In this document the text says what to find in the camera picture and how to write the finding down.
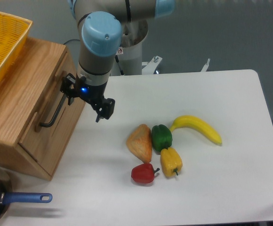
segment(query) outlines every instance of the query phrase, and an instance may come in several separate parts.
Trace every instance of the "red bell pepper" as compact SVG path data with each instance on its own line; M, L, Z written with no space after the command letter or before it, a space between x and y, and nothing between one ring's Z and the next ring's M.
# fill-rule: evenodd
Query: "red bell pepper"
M149 184L154 180L154 174L159 171L160 168L154 170L150 163L144 163L136 166L131 171L131 178L141 184Z

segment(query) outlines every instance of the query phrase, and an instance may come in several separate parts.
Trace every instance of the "blue joint cap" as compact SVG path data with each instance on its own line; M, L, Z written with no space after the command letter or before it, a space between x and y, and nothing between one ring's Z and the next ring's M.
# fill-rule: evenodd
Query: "blue joint cap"
M170 15L174 9L175 0L156 0L155 18Z
M99 57L115 55L121 44L122 26L107 12L94 12L86 17L82 40L90 52Z
M76 0L67 0L67 2L69 3L69 6L70 6L70 9L72 12L72 16L76 19L76 15L75 15L75 11L74 11Z

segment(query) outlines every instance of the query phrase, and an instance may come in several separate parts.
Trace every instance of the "black metal handle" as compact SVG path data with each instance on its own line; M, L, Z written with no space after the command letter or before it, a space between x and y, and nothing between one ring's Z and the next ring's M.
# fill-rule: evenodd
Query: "black metal handle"
M62 96L62 98L61 98L61 100L60 100L60 102L59 102L59 104L57 106L57 109L54 112L54 115L53 115L51 121L49 123L40 122L39 125L41 127L49 128L52 125L54 125L54 123L55 123L55 121L56 121L56 119L57 119L57 117L59 115L59 112L60 112L60 110L61 110L61 108L62 108L62 106L63 106L63 104L65 102L65 100L66 100L66 94L63 94L63 96Z

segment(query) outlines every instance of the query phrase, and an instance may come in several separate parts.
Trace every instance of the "frying pan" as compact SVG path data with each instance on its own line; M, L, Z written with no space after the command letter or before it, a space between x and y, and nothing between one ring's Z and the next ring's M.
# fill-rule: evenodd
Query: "frying pan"
M21 193L11 192L12 186L6 172L0 170L0 218L12 202L49 203L53 196L50 193Z

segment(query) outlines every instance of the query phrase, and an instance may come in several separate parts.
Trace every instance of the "pepper stem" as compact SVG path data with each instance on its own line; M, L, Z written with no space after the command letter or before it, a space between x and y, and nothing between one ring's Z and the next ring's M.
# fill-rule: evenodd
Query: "pepper stem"
M178 170L178 168L175 168L175 169L173 170L173 172L176 173L176 175L178 176L177 170Z
M157 168L156 170L154 170L153 173L155 174L157 171L160 171L160 168Z

